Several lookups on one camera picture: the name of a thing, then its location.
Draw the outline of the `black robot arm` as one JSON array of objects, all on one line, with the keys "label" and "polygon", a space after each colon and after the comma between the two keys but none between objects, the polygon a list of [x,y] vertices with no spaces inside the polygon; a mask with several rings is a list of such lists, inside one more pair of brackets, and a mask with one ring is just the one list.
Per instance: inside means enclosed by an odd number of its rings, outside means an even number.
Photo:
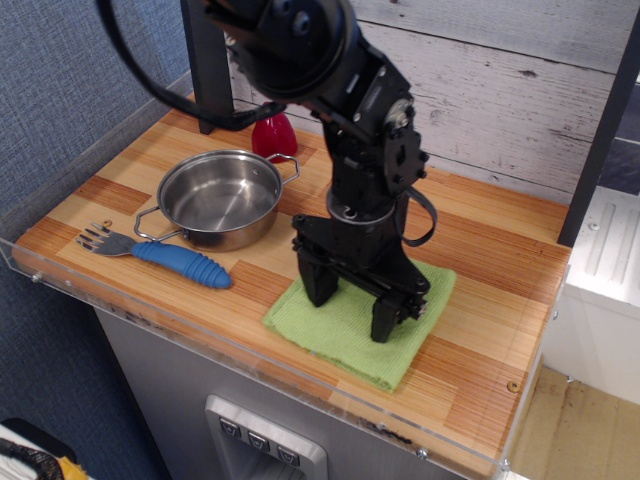
[{"label": "black robot arm", "polygon": [[232,59],[268,99],[320,120],[332,161],[328,216],[298,215],[294,247],[310,301],[323,305],[346,280],[375,298],[371,337],[387,341],[420,317],[430,285],[405,254],[411,203],[427,154],[414,128],[409,82],[363,36],[347,1],[209,1]]}]

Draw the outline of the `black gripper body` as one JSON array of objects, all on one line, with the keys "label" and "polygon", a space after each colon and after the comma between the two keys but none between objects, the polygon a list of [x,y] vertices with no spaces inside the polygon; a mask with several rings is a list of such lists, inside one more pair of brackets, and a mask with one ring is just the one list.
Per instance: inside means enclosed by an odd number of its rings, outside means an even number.
[{"label": "black gripper body", "polygon": [[406,318],[419,318],[426,310],[424,296],[429,281],[406,256],[403,247],[418,247],[431,239],[426,232],[417,239],[404,236],[408,204],[413,200],[426,212],[431,202],[421,194],[403,194],[385,212],[369,217],[348,217],[348,207],[328,202],[331,216],[298,214],[293,217],[296,230],[294,250],[305,253],[331,268],[339,276],[376,298],[395,292],[401,295]]}]

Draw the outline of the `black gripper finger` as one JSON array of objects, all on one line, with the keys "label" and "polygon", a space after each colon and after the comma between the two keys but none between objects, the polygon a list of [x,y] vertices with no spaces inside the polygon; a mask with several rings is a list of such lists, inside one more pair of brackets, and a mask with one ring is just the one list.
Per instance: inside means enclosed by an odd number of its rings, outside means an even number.
[{"label": "black gripper finger", "polygon": [[309,300],[321,307],[336,292],[338,274],[305,253],[298,254],[298,268]]},{"label": "black gripper finger", "polygon": [[404,298],[395,292],[379,296],[373,305],[371,339],[376,343],[385,343],[395,326],[406,318]]}]

